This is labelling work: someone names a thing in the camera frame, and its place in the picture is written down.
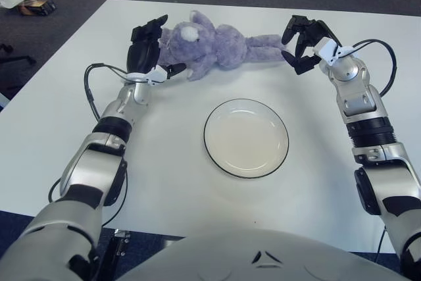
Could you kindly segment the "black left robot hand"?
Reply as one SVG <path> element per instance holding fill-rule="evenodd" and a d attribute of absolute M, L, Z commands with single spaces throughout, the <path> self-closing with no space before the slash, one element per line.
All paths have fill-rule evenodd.
<path fill-rule="evenodd" d="M 184 63 L 168 66 L 158 64 L 161 53 L 159 39 L 162 36 L 162 26 L 167 20 L 166 14 L 132 30 L 132 44 L 128 49 L 126 61 L 127 82 L 154 86 L 186 69 Z"/>

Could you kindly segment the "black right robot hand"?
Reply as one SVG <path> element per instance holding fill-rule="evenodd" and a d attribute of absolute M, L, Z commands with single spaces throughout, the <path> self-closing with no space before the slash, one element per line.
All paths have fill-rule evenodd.
<path fill-rule="evenodd" d="M 341 46 L 341 42 L 322 20 L 309 20 L 305 16 L 293 15 L 282 35 L 282 44 L 287 45 L 295 34 L 299 34 L 295 55 L 282 49 L 282 57 L 294 68 L 297 75 L 312 70 L 322 60 L 317 55 L 303 56 L 307 47 L 315 47 L 322 38 L 332 39 L 337 47 Z"/>

